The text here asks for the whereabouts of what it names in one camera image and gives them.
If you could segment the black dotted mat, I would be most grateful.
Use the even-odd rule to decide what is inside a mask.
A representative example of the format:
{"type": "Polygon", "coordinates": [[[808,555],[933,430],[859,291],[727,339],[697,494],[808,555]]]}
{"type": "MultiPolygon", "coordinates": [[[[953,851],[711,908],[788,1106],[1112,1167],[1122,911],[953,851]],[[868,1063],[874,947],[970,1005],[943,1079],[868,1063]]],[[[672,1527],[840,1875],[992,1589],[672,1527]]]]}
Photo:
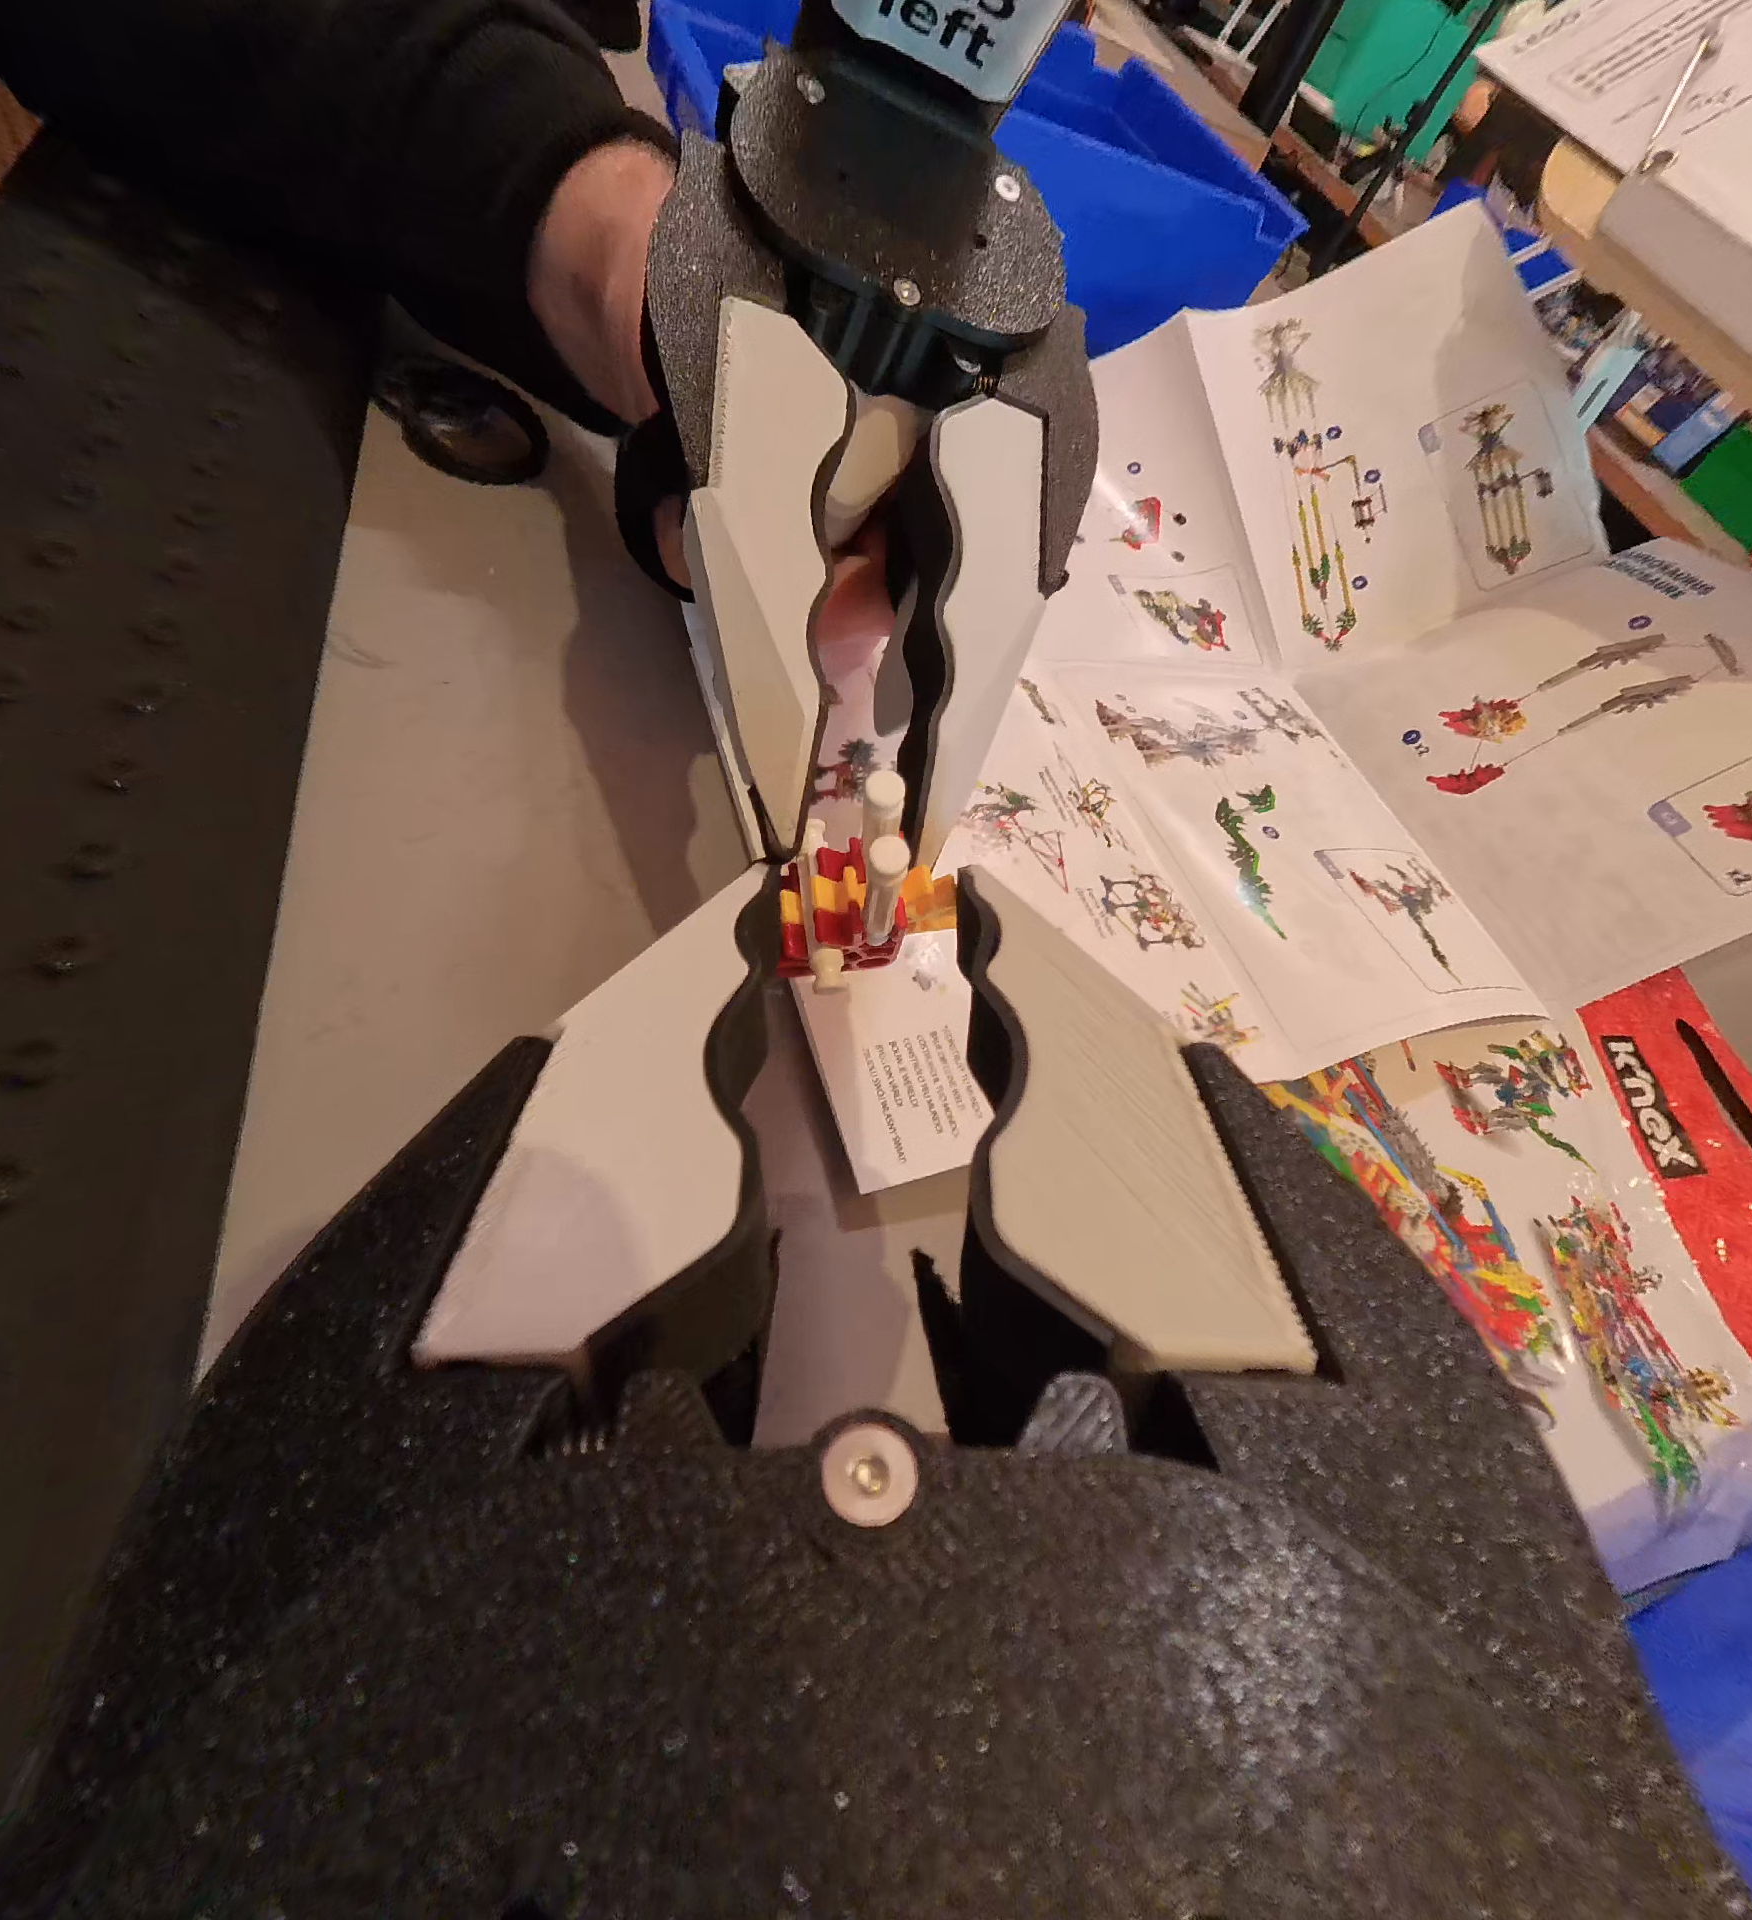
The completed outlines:
{"type": "Polygon", "coordinates": [[[192,1378],[373,331],[45,134],[0,192],[0,1814],[192,1378]]]}

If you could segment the orange printed toy box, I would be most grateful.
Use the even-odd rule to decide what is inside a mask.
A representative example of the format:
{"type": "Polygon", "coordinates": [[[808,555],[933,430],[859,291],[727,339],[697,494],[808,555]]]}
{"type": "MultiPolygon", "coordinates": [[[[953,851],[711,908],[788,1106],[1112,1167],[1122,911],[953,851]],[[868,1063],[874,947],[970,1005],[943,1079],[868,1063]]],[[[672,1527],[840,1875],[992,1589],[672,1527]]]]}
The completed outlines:
{"type": "Polygon", "coordinates": [[[1686,972],[1264,1093],[1480,1337],[1618,1593],[1752,1547],[1752,1069],[1686,972]]]}

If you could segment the person's left hand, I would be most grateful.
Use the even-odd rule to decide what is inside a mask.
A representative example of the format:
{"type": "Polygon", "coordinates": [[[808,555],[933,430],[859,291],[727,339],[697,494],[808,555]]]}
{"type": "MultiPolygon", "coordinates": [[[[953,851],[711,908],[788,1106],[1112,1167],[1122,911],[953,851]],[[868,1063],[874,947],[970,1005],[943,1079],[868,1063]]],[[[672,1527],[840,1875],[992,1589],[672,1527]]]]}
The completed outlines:
{"type": "Polygon", "coordinates": [[[526,260],[527,304],[554,355],[618,423],[659,402],[643,359],[647,256],[672,186],[672,160],[651,144],[592,148],[555,182],[526,260]]]}

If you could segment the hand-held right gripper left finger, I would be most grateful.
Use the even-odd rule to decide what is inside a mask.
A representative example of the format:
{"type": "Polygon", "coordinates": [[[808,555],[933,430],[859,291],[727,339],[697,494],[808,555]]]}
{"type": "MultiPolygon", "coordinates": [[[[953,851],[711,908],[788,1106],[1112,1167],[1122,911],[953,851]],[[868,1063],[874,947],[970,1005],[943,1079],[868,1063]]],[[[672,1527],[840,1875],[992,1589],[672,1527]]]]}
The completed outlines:
{"type": "Polygon", "coordinates": [[[755,1358],[775,1271],[746,1103],[778,902],[750,865],[554,1022],[417,1366],[552,1366],[613,1411],[639,1371],[711,1381],[755,1358]]]}

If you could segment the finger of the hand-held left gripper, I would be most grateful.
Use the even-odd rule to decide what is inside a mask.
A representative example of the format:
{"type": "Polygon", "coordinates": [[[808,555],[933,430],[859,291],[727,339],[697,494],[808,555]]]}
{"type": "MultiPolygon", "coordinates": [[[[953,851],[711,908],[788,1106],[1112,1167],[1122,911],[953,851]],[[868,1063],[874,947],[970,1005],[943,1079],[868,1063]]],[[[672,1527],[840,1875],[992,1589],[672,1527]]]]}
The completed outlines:
{"type": "Polygon", "coordinates": [[[998,397],[939,415],[904,488],[910,716],[897,750],[904,838],[933,868],[971,801],[1042,612],[1042,422],[998,397]]]}
{"type": "Polygon", "coordinates": [[[802,840],[823,731],[813,647],[833,572],[823,499],[851,399],[788,313],[720,301],[711,445],[689,499],[687,558],[758,836],[780,859],[802,840]]]}

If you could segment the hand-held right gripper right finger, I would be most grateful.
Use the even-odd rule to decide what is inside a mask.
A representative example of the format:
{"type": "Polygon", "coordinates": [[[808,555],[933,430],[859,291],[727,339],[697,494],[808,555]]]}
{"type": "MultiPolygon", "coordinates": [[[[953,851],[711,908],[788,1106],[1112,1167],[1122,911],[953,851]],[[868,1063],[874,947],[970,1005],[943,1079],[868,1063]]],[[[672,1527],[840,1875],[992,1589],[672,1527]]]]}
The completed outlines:
{"type": "Polygon", "coordinates": [[[1006,880],[959,872],[965,1061],[992,1115],[967,1173],[959,1328],[1001,1380],[1336,1366],[1169,1019],[1006,880]]]}

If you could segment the white cardboard box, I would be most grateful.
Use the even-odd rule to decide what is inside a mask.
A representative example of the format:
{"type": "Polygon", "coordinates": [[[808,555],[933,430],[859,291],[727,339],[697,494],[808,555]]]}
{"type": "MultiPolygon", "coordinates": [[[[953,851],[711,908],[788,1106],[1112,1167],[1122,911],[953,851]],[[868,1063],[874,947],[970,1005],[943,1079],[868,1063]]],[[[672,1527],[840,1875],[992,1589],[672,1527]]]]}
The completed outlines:
{"type": "Polygon", "coordinates": [[[1616,295],[1644,317],[1649,279],[1697,362],[1737,355],[1717,384],[1752,412],[1752,3],[1559,5],[1481,46],[1498,84],[1607,167],[1588,224],[1616,295]]]}

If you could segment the person's left forearm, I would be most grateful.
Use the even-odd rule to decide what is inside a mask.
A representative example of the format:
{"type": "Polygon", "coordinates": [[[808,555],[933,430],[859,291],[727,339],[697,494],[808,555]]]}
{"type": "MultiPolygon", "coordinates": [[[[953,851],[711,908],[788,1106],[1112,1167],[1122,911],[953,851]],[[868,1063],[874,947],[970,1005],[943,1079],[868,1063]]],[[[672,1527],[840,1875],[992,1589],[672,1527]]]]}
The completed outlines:
{"type": "Polygon", "coordinates": [[[562,173],[669,134],[538,3],[0,3],[0,83],[120,178],[392,301],[596,434],[526,295],[562,173]]]}

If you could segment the white printed instruction booklet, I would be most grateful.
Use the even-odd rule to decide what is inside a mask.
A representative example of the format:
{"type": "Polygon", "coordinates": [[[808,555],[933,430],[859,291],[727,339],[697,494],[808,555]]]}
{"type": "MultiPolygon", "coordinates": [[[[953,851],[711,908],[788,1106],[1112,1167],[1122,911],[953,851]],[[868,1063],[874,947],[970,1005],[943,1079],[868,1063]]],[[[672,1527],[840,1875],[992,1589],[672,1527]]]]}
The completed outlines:
{"type": "Polygon", "coordinates": [[[1066,579],[937,874],[1265,1082],[1752,935],[1752,569],[1609,550],[1480,203],[1089,372],[1066,579]]]}

